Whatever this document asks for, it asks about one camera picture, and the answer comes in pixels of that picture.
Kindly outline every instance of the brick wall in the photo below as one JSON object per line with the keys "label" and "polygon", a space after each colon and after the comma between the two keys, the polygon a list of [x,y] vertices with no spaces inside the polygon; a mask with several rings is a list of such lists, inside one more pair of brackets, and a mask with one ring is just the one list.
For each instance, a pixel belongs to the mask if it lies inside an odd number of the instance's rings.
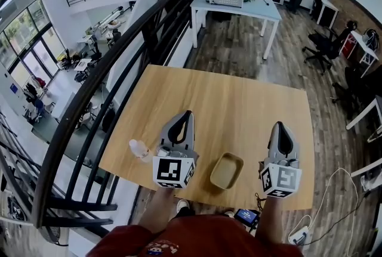
{"label": "brick wall", "polygon": [[[382,42],[382,24],[375,19],[368,11],[354,0],[329,0],[333,5],[338,8],[338,15],[335,19],[333,29],[337,33],[341,33],[349,20],[356,20],[358,22],[357,32],[363,35],[369,28],[375,29],[380,36],[380,43]],[[377,51],[377,56],[382,60],[382,43]],[[356,49],[356,54],[352,54],[351,60],[357,59],[359,61],[363,56],[361,48]],[[380,64],[374,63],[371,70],[377,68]]]}

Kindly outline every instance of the small screen device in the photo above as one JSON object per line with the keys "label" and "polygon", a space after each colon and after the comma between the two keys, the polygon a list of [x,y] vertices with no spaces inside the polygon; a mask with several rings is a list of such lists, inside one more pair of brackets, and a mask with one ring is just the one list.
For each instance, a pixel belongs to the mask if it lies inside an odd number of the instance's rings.
{"label": "small screen device", "polygon": [[239,209],[234,218],[245,226],[254,228],[260,219],[260,212],[254,209]]}

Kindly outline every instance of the shoe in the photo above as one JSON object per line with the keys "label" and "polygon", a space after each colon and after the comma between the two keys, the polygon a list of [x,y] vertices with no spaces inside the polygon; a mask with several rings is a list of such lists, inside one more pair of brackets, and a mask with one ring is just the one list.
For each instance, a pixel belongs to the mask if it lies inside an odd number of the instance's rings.
{"label": "shoe", "polygon": [[225,212],[224,214],[230,218],[233,218],[233,216],[235,215],[232,211]]}
{"label": "shoe", "polygon": [[179,211],[184,207],[190,208],[190,203],[185,199],[179,200],[177,204],[177,213],[179,213]]}

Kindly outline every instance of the small tan tray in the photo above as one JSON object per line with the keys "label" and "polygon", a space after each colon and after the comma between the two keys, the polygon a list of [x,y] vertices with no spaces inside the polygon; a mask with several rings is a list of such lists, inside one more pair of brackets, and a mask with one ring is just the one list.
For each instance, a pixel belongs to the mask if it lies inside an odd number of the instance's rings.
{"label": "small tan tray", "polygon": [[221,189],[230,189],[238,179],[244,161],[232,153],[224,153],[212,170],[210,181]]}

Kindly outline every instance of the red shirt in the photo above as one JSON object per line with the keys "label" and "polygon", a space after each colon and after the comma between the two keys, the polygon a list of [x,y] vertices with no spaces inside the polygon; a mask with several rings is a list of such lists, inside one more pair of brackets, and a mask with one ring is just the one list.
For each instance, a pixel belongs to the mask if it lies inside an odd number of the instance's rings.
{"label": "red shirt", "polygon": [[198,215],[172,219],[159,234],[138,226],[114,228],[87,257],[298,256],[290,244],[268,244],[248,233],[235,219]]}

